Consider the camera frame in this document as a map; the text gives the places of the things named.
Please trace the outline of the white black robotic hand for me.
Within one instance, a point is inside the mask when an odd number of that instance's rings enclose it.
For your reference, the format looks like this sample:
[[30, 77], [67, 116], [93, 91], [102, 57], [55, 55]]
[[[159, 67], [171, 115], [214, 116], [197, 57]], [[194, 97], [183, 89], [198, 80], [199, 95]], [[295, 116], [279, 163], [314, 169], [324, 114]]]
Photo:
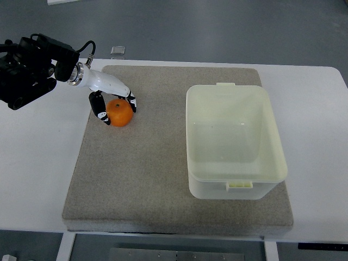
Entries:
[[107, 113], [107, 106], [103, 98], [103, 94], [111, 94], [122, 100], [127, 101], [131, 107], [132, 112], [136, 112], [136, 98], [131, 90], [123, 84], [118, 78], [91, 70], [86, 64], [78, 62], [73, 73], [69, 79], [69, 84], [74, 87], [89, 88], [91, 94], [89, 95], [89, 102], [94, 115], [107, 125], [113, 125]]

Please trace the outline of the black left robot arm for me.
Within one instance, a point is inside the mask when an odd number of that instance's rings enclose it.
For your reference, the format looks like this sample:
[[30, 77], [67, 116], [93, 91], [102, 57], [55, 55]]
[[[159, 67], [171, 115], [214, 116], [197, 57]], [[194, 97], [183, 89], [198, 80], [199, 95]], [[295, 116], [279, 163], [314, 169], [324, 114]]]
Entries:
[[94, 58], [96, 45], [89, 40], [80, 49], [45, 36], [32, 34], [22, 37], [19, 43], [7, 39], [1, 44], [1, 101], [12, 110], [51, 92], [57, 81], [81, 80], [82, 66], [78, 65], [80, 53], [89, 45], [91, 54], [87, 67]]

